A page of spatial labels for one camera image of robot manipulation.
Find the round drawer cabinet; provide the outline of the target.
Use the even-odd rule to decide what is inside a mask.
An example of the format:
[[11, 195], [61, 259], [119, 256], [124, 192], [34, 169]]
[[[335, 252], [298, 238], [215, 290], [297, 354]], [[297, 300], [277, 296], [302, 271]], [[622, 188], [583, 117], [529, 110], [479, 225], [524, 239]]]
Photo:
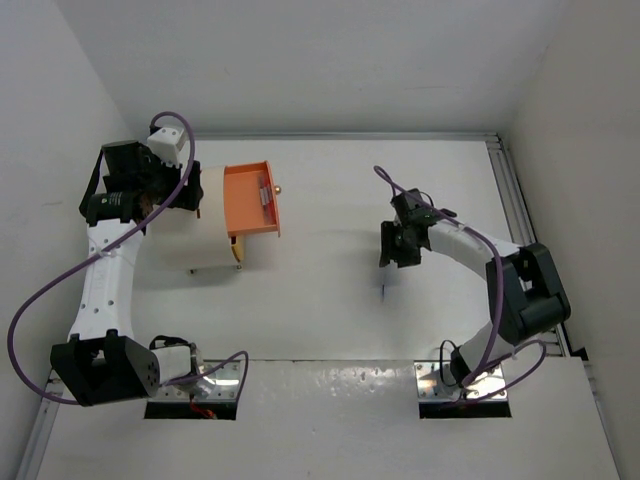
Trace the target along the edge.
[[199, 208], [168, 208], [150, 223], [154, 261], [169, 270], [182, 271], [240, 267], [226, 225], [224, 174], [223, 166], [202, 170], [204, 195]]

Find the red pen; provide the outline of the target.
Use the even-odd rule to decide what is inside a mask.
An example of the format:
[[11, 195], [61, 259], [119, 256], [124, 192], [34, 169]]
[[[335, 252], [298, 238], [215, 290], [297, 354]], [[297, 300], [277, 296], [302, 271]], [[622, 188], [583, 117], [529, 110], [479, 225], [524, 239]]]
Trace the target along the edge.
[[274, 203], [273, 203], [273, 190], [272, 190], [271, 183], [268, 179], [266, 179], [264, 182], [263, 192], [264, 192], [264, 200], [265, 200], [264, 209], [265, 209], [265, 215], [266, 215], [267, 221], [270, 224], [274, 224], [275, 210], [274, 210]]
[[266, 224], [269, 224], [269, 222], [267, 221], [266, 215], [265, 215], [265, 209], [264, 209], [264, 192], [263, 192], [263, 186], [264, 186], [264, 182], [265, 182], [265, 177], [263, 175], [260, 175], [258, 177], [258, 183], [259, 183], [259, 194], [260, 194], [260, 200], [261, 200], [261, 206], [262, 206], [262, 211], [263, 211], [263, 217], [264, 217], [264, 221]]

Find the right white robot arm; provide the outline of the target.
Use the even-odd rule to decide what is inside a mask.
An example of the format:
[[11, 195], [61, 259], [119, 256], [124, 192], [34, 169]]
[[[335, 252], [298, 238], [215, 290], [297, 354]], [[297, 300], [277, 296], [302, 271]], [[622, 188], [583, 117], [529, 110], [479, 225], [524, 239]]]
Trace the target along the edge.
[[533, 337], [571, 315], [571, 306], [550, 250], [495, 239], [438, 210], [417, 189], [395, 194], [395, 218], [381, 223], [379, 266], [421, 264], [422, 252], [449, 257], [486, 282], [491, 319], [453, 348], [438, 368], [439, 384], [464, 388]]

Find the coral drawer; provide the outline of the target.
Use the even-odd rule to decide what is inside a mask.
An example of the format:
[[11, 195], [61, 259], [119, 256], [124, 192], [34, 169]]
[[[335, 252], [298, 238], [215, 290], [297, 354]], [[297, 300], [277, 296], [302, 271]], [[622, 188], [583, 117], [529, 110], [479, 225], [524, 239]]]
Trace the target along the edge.
[[[274, 224], [264, 221], [258, 183], [260, 175], [268, 179], [272, 186]], [[224, 168], [224, 213], [230, 237], [271, 232], [281, 235], [276, 184], [268, 161]]]

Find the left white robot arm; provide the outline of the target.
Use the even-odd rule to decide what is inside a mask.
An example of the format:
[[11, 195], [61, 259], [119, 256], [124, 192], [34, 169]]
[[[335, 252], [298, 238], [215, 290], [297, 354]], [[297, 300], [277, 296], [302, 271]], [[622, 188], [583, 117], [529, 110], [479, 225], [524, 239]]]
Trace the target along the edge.
[[50, 354], [53, 370], [83, 407], [152, 397], [194, 371], [194, 344], [163, 337], [161, 346], [145, 346], [135, 341], [131, 321], [143, 222], [178, 185], [183, 148], [181, 140], [154, 139], [101, 148], [79, 207], [93, 262], [68, 339]]

